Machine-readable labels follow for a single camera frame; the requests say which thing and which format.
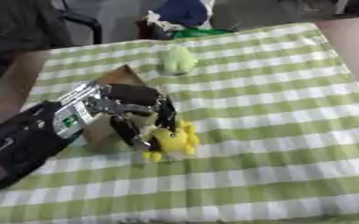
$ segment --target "blue cloth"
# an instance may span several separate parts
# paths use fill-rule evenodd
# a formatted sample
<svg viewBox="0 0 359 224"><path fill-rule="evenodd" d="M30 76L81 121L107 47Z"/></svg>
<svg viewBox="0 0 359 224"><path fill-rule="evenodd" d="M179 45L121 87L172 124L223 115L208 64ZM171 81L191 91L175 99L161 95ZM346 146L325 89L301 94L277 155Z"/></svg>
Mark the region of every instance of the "blue cloth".
<svg viewBox="0 0 359 224"><path fill-rule="evenodd" d="M200 0L167 0L154 11L161 21L185 27L195 27L208 20L206 6Z"/></svg>

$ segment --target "chair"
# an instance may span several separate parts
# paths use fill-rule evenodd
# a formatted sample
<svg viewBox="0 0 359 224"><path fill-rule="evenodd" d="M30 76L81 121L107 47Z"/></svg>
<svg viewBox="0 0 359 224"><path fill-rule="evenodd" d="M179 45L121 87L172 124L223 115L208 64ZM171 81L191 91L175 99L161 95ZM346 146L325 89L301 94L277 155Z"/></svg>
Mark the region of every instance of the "chair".
<svg viewBox="0 0 359 224"><path fill-rule="evenodd" d="M93 32L94 45L100 45L102 43L102 26L98 20L94 17L88 17L72 12L66 0L61 0L61 2L64 6L64 10L59 10L62 17L69 22L86 25Z"/></svg>

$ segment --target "checkered tablecloth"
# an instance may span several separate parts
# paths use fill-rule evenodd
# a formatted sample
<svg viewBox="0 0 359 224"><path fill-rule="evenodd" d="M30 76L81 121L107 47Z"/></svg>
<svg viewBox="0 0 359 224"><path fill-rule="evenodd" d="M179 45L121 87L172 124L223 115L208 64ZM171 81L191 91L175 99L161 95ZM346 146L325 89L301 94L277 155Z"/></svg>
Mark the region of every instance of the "checkered tablecloth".
<svg viewBox="0 0 359 224"><path fill-rule="evenodd" d="M175 45L191 73L160 71ZM359 219L359 84L313 24L54 50L26 107L124 64L194 123L197 155L135 165L78 140L0 191L0 222Z"/></svg>

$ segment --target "robotic arm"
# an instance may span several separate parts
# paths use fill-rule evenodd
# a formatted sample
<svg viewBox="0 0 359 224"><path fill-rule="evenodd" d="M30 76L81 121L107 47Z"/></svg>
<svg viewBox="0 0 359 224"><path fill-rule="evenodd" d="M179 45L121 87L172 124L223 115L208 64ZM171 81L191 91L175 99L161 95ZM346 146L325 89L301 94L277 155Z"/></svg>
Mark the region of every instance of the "robotic arm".
<svg viewBox="0 0 359 224"><path fill-rule="evenodd" d="M57 101L44 101L0 125L0 189L12 185L65 149L100 114L135 150L156 150L127 114L158 113L155 125L175 132L176 111L156 89L124 84L83 83Z"/></svg>

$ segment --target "brown cardboard box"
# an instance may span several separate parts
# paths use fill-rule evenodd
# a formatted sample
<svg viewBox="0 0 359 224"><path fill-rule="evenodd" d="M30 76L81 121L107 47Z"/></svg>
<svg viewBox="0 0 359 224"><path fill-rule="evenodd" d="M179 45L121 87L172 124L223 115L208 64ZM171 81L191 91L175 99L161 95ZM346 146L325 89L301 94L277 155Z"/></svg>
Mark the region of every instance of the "brown cardboard box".
<svg viewBox="0 0 359 224"><path fill-rule="evenodd" d="M128 84L128 85L144 85L143 81L132 71L129 66L121 66L116 70L107 72L98 83L101 84ZM93 149L99 148L100 145L107 142L110 137L112 139L121 139L115 136L115 131L109 125L109 116L100 115L95 121L84 129L84 137Z"/></svg>

